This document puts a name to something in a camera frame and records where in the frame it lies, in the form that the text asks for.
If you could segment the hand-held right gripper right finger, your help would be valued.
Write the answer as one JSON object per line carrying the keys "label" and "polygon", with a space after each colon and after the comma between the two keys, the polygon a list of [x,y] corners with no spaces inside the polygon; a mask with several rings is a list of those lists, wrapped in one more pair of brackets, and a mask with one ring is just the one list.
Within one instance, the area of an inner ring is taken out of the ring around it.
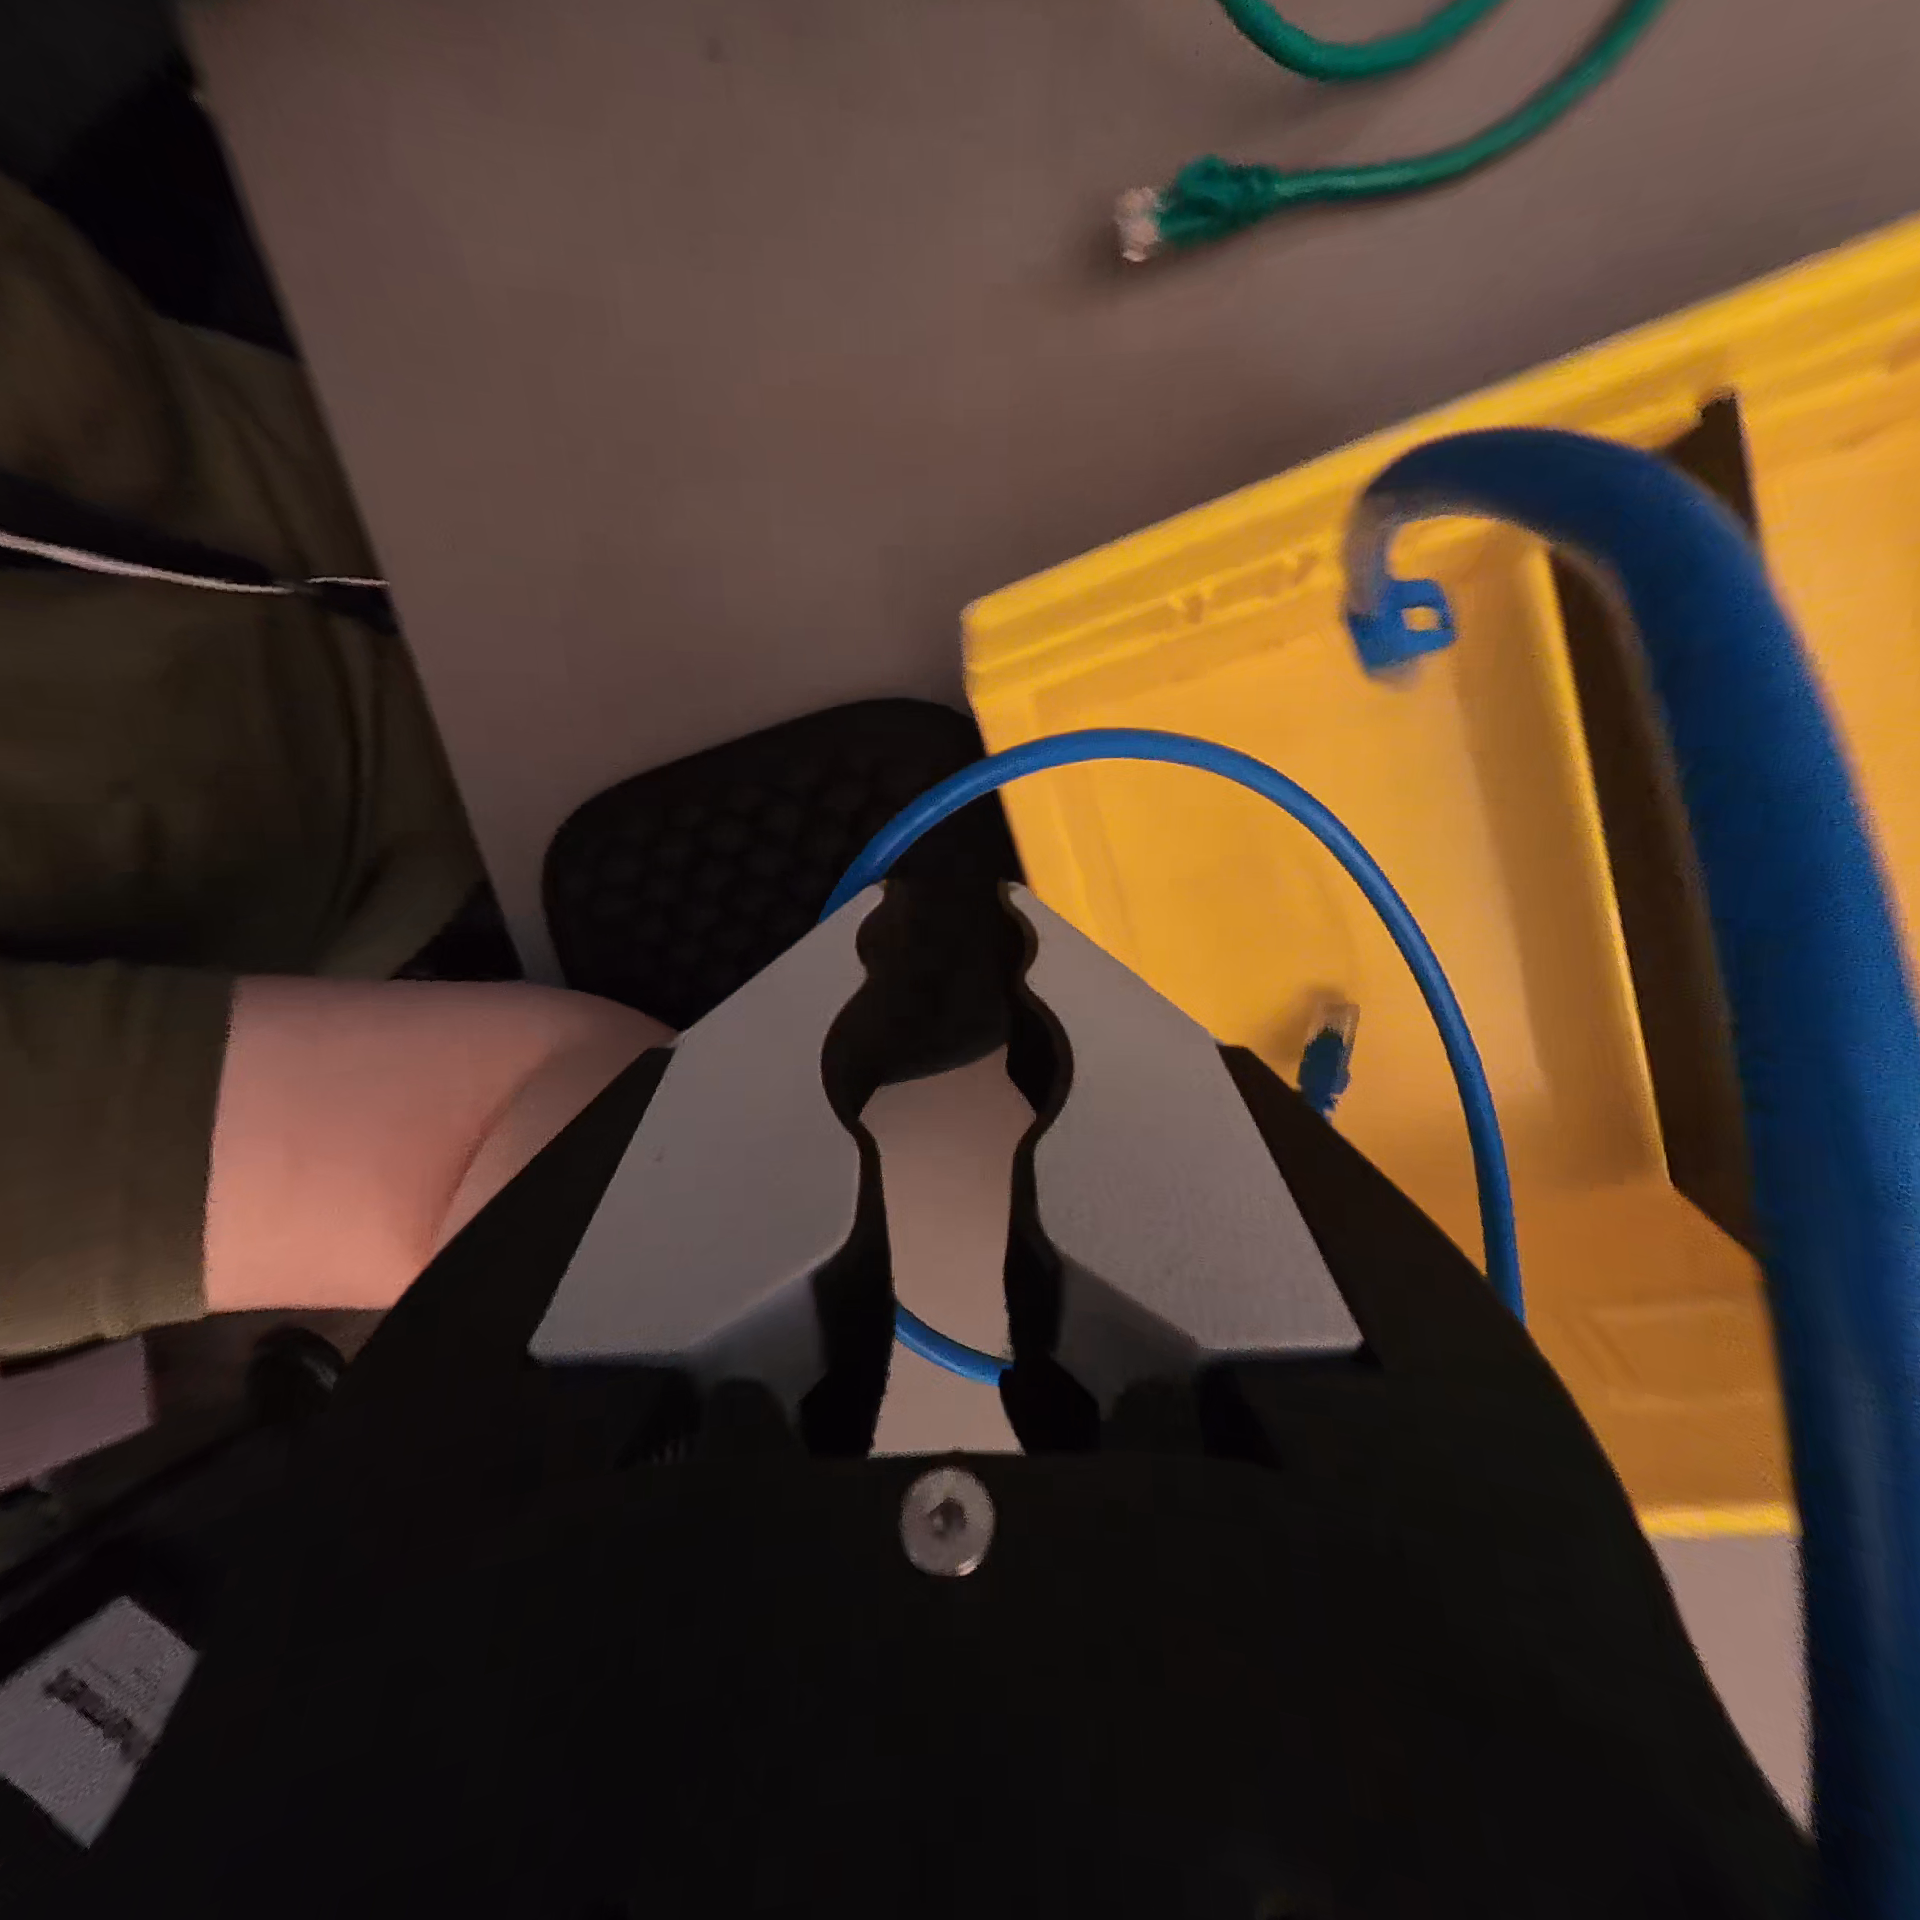
{"label": "hand-held right gripper right finger", "polygon": [[1357,1322],[1220,1043],[1018,881],[1010,1075],[1018,1147],[1010,1296],[1018,1358],[1077,1386],[1218,1360],[1351,1358]]}

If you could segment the yellow plastic bin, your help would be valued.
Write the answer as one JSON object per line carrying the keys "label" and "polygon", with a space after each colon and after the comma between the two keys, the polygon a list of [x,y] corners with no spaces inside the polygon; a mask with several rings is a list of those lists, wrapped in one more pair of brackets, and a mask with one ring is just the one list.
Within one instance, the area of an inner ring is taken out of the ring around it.
{"label": "yellow plastic bin", "polygon": [[975,600],[991,752],[1142,728],[1319,796],[1411,903],[1510,1150],[1528,1324],[1649,1535],[1794,1535],[1732,1055],[1681,821],[1606,598],[1515,528],[1393,543],[1455,644],[1371,677],[1340,539],[1403,447],[1552,423],[1659,449],[1758,536],[1918,949],[1918,220],[1548,363]]}

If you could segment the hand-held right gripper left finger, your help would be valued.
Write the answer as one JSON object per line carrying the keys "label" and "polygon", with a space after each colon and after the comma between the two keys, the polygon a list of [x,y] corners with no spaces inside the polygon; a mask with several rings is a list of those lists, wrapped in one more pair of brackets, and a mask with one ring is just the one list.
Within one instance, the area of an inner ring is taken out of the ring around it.
{"label": "hand-held right gripper left finger", "polygon": [[862,1167],[823,1055],[877,903],[877,884],[852,895],[679,1035],[533,1358],[754,1381],[785,1404],[828,1374],[814,1284],[857,1235]]}

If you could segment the person's left forearm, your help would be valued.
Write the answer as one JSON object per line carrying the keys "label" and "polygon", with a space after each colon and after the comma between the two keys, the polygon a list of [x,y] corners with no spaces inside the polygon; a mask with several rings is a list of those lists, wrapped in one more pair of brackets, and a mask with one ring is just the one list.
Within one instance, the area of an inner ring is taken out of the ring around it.
{"label": "person's left forearm", "polygon": [[244,977],[213,1121],[201,1300],[391,1308],[673,1030],[521,981]]}

